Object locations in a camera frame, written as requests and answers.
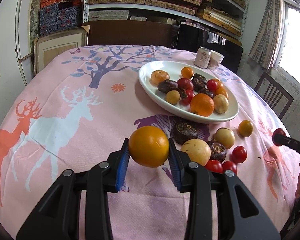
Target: white deer print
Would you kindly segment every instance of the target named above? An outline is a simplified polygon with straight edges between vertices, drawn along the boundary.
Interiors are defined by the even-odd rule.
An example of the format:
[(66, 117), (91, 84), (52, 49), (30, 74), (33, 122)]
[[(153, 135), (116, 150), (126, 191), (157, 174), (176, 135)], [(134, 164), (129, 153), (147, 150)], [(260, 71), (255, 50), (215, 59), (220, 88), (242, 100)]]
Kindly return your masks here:
[(69, 140), (75, 135), (79, 128), (81, 117), (86, 118), (89, 121), (93, 120), (88, 105), (97, 106), (102, 102), (97, 102), (99, 97), (95, 97), (93, 92), (89, 96), (85, 97), (86, 87), (78, 89), (73, 92), (73, 99), (68, 100), (64, 94), (68, 87), (61, 89), (61, 96), (64, 101), (69, 103), (73, 109), (68, 113), (65, 118), (59, 117), (40, 117), (37, 120), (31, 120), (29, 133), (25, 136), (24, 133), (20, 136), (19, 142), (12, 150), (12, 172), (15, 180), (17, 181), (17, 175), (14, 169), (13, 156), (16, 151), (28, 141), (33, 141), (44, 147), (41, 158), (36, 162), (35, 166), (31, 169), (28, 178), (26, 179), (26, 189), (30, 191), (29, 183), (32, 174), (37, 168), (40, 168), (42, 162), (50, 157), (51, 161), (51, 178), (54, 182), (58, 175), (58, 152), (61, 147), (68, 144)]

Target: red tomato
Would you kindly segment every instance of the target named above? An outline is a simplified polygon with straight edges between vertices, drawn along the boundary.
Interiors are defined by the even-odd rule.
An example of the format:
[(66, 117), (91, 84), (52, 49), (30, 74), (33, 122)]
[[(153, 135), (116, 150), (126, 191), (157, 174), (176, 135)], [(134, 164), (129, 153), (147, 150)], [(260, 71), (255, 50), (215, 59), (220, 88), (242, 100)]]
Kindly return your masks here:
[(223, 173), (222, 164), (217, 160), (209, 160), (205, 168), (212, 172)]
[(227, 170), (231, 170), (233, 171), (235, 174), (237, 174), (238, 169), (237, 169), (237, 165), (231, 161), (226, 161), (222, 164), (222, 168), (223, 168), (223, 172), (227, 171)]
[(273, 137), (274, 137), (274, 135), (275, 134), (281, 134), (281, 135), (283, 135), (283, 136), (286, 136), (286, 132), (284, 131), (284, 130), (282, 130), (281, 128), (278, 128), (277, 130), (275, 130), (274, 132), (273, 132), (273, 134), (272, 134), (272, 142), (274, 143), (274, 145), (276, 145), (276, 146), (282, 146), (282, 144), (279, 144), (279, 143), (275, 143), (274, 141), (273, 141)]
[(193, 91), (191, 90), (186, 90), (186, 99), (181, 100), (181, 103), (185, 106), (189, 105), (192, 98), (195, 96), (195, 94), (193, 93)]
[(183, 88), (185, 90), (193, 91), (192, 81), (188, 78), (180, 78), (178, 81), (178, 88)]
[(215, 81), (213, 79), (208, 80), (208, 82), (207, 82), (207, 88), (210, 91), (216, 91), (218, 89), (218, 83), (217, 83), (217, 81)]
[(233, 149), (231, 157), (234, 163), (243, 163), (247, 159), (247, 150), (243, 146), (237, 146)]

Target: picture frame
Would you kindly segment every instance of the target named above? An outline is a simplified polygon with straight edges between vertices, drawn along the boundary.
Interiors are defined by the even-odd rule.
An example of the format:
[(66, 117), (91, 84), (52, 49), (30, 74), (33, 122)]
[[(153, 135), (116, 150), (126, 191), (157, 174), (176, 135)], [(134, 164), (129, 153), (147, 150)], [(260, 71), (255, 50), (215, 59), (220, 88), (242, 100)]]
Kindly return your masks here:
[(56, 56), (87, 46), (90, 26), (82, 26), (42, 36), (34, 41), (34, 75), (43, 70)]

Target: table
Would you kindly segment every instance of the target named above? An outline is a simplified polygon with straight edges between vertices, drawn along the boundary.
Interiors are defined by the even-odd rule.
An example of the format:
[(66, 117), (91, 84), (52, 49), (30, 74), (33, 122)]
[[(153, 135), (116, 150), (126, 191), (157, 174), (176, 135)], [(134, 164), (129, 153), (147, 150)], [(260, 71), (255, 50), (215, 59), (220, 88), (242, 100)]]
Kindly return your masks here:
[[(145, 125), (159, 127), (169, 137), (178, 118), (146, 95), (138, 70), (155, 60), (193, 65), (194, 58), (188, 51), (123, 45), (83, 47), (56, 57), (18, 96), (0, 128), (0, 222), (7, 231), (16, 236), (63, 170), (91, 169)], [(257, 93), (224, 66), (206, 71), (231, 89), (240, 112), (230, 122), (199, 124), (200, 138), (211, 139), (220, 127), (235, 131), (234, 147), (248, 151), (238, 177), (280, 230), (294, 203), (300, 156), (274, 146), (272, 132), (285, 128)], [(249, 138), (236, 132), (245, 119), (254, 124)], [(109, 194), (114, 239), (183, 239), (188, 205), (189, 194), (178, 193), (171, 182), (168, 161), (152, 169), (130, 160), (121, 192)], [(215, 225), (215, 201), (213, 207)]]

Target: oval plate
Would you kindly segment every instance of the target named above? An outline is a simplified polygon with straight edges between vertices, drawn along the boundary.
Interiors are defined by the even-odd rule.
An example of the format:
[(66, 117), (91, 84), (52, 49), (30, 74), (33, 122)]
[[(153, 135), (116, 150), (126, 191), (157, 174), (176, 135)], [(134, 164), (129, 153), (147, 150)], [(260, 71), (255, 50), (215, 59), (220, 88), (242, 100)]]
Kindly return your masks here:
[(202, 69), (197, 68), (195, 66), (190, 66), (174, 61), (153, 61), (146, 63), (140, 68), (139, 81), (143, 89), (154, 102), (156, 102), (159, 106), (161, 106), (168, 112), (175, 114), (176, 116), (199, 123), (219, 123), (227, 122), (234, 119), (239, 113), (239, 104), (233, 93), (226, 86), (225, 89), (229, 94), (228, 111), (224, 114), (218, 114), (216, 112), (213, 112), (209, 117), (204, 117), (201, 115), (191, 113), (190, 106), (183, 106), (180, 102), (177, 103), (175, 106), (166, 102), (166, 94), (160, 92), (157, 89), (157, 87), (155, 85), (152, 85), (150, 82), (151, 73), (158, 69), (168, 72), (170, 75), (170, 79), (177, 81), (179, 78), (182, 78), (181, 69), (185, 66), (191, 67), (194, 73), (198, 73), (204, 76), (207, 80), (215, 78), (203, 71)]

